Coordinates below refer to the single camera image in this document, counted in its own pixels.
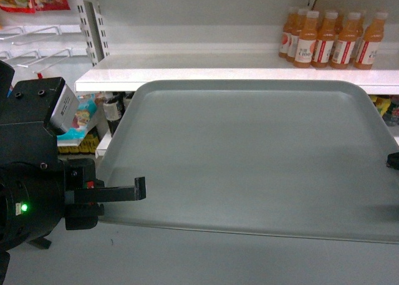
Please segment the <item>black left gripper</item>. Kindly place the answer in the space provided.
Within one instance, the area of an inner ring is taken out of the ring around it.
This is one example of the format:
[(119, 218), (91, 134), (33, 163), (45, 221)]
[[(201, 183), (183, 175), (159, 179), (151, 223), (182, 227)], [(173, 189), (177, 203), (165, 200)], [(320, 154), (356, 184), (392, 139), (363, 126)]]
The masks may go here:
[(85, 230), (96, 227), (104, 215), (101, 203), (138, 201), (146, 198), (146, 179), (134, 178), (132, 186), (105, 187), (96, 178), (95, 162), (89, 158), (66, 161), (65, 171), (65, 228)]

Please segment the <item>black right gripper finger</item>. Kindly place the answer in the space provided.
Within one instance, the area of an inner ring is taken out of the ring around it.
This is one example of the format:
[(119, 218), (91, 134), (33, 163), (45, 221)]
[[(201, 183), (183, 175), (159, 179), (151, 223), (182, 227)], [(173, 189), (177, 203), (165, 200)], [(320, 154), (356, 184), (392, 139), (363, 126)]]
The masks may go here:
[(390, 153), (387, 156), (387, 167), (399, 168), (399, 153)]

